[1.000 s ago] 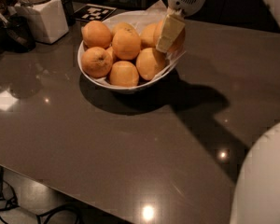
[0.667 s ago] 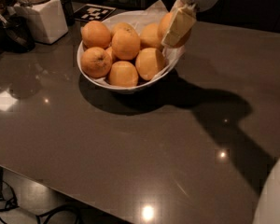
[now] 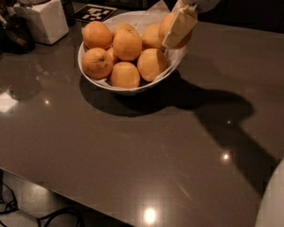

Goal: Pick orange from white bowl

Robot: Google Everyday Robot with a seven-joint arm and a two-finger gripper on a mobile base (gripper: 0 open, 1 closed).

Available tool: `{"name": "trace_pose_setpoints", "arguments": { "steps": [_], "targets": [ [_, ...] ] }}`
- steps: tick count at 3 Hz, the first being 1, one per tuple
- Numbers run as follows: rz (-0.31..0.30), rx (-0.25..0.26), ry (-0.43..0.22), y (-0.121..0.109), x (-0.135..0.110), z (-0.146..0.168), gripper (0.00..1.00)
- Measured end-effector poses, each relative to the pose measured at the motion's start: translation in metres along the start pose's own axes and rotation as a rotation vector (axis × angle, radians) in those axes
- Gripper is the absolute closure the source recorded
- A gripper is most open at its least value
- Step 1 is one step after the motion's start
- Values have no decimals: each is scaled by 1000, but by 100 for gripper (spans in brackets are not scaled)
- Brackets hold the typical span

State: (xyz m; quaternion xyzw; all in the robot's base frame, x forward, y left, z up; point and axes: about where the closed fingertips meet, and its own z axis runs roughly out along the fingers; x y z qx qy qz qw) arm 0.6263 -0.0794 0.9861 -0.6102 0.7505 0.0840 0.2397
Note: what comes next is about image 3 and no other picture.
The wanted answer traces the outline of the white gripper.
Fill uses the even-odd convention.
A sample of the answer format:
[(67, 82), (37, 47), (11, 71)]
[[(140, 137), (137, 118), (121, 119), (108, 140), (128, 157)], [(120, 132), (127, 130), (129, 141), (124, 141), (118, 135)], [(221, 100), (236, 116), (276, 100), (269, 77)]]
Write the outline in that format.
[(171, 10), (174, 15), (162, 45), (168, 49), (176, 49), (176, 45), (197, 25), (196, 10), (199, 13), (208, 12), (220, 2), (221, 0), (177, 0)]

